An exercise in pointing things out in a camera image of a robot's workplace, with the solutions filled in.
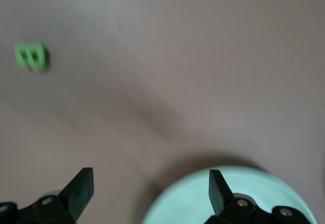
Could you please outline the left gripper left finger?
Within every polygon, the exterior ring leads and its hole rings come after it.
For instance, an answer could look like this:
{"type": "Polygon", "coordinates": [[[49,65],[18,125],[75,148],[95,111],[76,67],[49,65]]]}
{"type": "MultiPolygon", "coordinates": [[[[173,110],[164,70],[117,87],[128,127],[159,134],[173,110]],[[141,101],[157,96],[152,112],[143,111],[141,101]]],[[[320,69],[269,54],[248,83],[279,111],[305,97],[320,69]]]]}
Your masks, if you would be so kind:
{"type": "Polygon", "coordinates": [[[1,223],[76,223],[93,194],[93,168],[82,168],[57,195],[43,196],[22,209],[1,202],[1,223]]]}

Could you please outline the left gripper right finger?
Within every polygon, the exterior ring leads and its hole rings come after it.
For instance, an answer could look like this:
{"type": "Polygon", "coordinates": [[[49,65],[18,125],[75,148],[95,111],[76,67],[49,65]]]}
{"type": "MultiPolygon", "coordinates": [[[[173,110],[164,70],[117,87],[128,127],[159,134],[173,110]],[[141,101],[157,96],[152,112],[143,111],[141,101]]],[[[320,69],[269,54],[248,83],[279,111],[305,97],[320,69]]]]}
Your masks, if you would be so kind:
{"type": "Polygon", "coordinates": [[[207,223],[311,223],[296,208],[280,205],[268,213],[248,198],[235,197],[220,170],[209,172],[209,199],[214,215],[207,223]]]}

